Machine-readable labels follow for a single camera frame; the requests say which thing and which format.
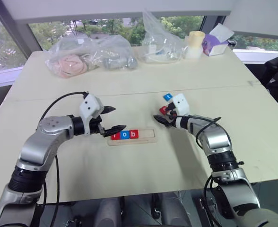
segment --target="purple tissue box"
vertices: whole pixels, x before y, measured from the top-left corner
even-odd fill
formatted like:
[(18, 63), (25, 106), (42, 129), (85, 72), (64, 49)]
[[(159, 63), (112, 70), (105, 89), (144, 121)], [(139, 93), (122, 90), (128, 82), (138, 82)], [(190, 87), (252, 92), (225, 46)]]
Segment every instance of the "purple tissue box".
[(203, 51), (208, 56), (223, 54), (227, 46), (227, 41), (220, 43), (215, 36), (210, 34), (206, 34), (202, 42)]

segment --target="clear plastic bag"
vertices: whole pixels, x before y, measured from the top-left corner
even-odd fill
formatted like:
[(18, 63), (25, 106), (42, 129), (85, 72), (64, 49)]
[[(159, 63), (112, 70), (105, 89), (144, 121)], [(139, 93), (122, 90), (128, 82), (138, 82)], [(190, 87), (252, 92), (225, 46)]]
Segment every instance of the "clear plastic bag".
[(49, 49), (45, 63), (54, 74), (73, 77), (97, 67), (92, 55), (96, 49), (96, 44), (86, 35), (66, 36)]
[(129, 41), (121, 35), (111, 35), (94, 40), (98, 50), (94, 54), (94, 64), (107, 70), (135, 69), (137, 60)]
[(143, 11), (146, 30), (139, 58), (146, 63), (170, 63), (184, 56), (185, 42), (165, 30), (150, 12)]

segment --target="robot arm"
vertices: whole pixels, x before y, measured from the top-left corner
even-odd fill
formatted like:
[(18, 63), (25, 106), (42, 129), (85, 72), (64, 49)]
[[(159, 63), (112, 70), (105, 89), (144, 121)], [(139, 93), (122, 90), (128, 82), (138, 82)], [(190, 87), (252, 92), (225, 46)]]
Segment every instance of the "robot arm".
[(165, 108), (164, 118), (154, 118), (166, 127), (185, 129), (201, 143), (212, 169), (211, 177), (218, 186), (212, 189), (220, 214), (233, 219), (239, 227), (278, 226), (278, 214), (261, 209), (259, 200), (244, 171), (232, 152), (231, 140), (216, 119), (190, 115), (183, 94), (172, 98)]
[(101, 126), (100, 114), (113, 110), (88, 94), (80, 105), (80, 117), (47, 117), (39, 122), (36, 132), (23, 145), (11, 180), (0, 198), (0, 227), (36, 224), (33, 219), (36, 203), (58, 147), (77, 135), (100, 133), (107, 137), (123, 130), (125, 125), (108, 130)]

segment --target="table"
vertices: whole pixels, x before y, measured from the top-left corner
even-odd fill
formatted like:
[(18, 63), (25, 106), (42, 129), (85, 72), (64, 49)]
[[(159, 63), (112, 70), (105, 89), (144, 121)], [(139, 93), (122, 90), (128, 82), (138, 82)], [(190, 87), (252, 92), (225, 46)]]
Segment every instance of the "table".
[[(105, 138), (92, 135), (77, 136), (65, 142), (58, 152), (61, 202), (203, 187), (211, 169), (204, 152), (195, 145), (194, 138), (185, 131), (173, 128), (168, 130), (152, 118), (153, 114), (158, 113), (159, 107), (165, 104), (162, 95), (167, 92), (173, 95), (183, 92), (192, 114), (222, 117), (220, 124), (230, 134), (237, 159), (245, 162), (243, 167), (251, 182), (278, 179), (278, 104), (263, 86), (247, 82), (255, 80), (253, 75), (243, 68), (242, 63), (234, 58), (231, 52), (227, 51), (219, 57), (220, 61), (215, 56), (203, 57), (201, 61), (209, 65), (209, 61), (212, 60), (221, 62), (223, 68), (224, 62), (233, 59), (230, 61), (230, 64), (235, 61), (233, 75), (226, 75), (224, 70), (217, 67), (214, 70), (209, 69), (212, 74), (200, 75), (196, 72), (204, 83), (190, 76), (182, 79), (181, 73), (176, 72), (173, 78), (179, 77), (179, 84), (158, 84), (154, 78), (151, 78), (151, 84), (147, 84), (144, 81), (148, 78), (145, 74), (142, 74), (142, 81), (139, 79), (140, 71), (147, 72), (144, 65), (137, 71), (121, 74), (117, 71), (98, 71), (96, 79), (93, 75), (90, 77), (89, 73), (72, 79), (58, 79), (44, 68), (42, 53), (33, 53), (0, 107), (0, 195), (3, 186), (10, 179), (23, 143), (34, 133), (42, 112), (53, 99), (66, 92), (87, 90), (84, 86), (85, 81), (90, 81), (89, 88), (95, 95), (98, 94), (104, 105), (117, 108), (116, 111), (103, 115), (104, 127), (126, 124), (127, 129), (153, 128), (157, 141), (150, 144), (110, 147)], [(186, 68), (184, 62), (179, 64)], [(193, 64), (198, 63), (189, 63), (188, 71), (192, 69), (190, 66)], [(36, 69), (40, 65), (40, 72), (31, 68), (35, 65)], [(178, 64), (163, 67), (176, 70), (176, 65)], [(240, 77), (239, 71), (243, 71), (243, 77)], [(119, 87), (120, 81), (121, 84), (131, 84), (135, 78), (133, 74), (138, 77), (137, 86), (131, 85), (134, 91), (130, 87)], [(214, 75), (218, 75), (219, 79), (208, 83)], [(39, 82), (40, 76), (46, 81)], [(119, 76), (121, 78), (115, 82), (115, 77)], [(107, 78), (107, 83), (113, 83), (112, 86), (117, 87), (104, 89), (111, 85), (103, 83), (104, 86), (101, 87), (99, 78)], [(38, 92), (38, 88), (32, 83), (37, 86), (45, 84), (42, 88), (43, 93)], [(56, 104), (49, 115), (77, 115), (81, 101), (81, 96), (67, 97)], [(52, 165), (46, 181), (47, 202), (55, 202), (55, 165)]]

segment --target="red block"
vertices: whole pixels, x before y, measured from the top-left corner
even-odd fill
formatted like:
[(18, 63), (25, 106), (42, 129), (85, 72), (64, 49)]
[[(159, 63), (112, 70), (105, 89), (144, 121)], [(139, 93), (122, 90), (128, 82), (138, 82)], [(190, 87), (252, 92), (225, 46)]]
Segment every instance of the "red block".
[(120, 132), (111, 136), (111, 140), (120, 140)]
[(166, 106), (162, 106), (162, 107), (159, 109), (159, 111), (160, 111), (163, 115), (166, 115), (166, 113), (167, 113), (168, 111), (166, 111), (165, 109), (166, 109)]
[(130, 130), (130, 139), (138, 139), (139, 133), (137, 129)]

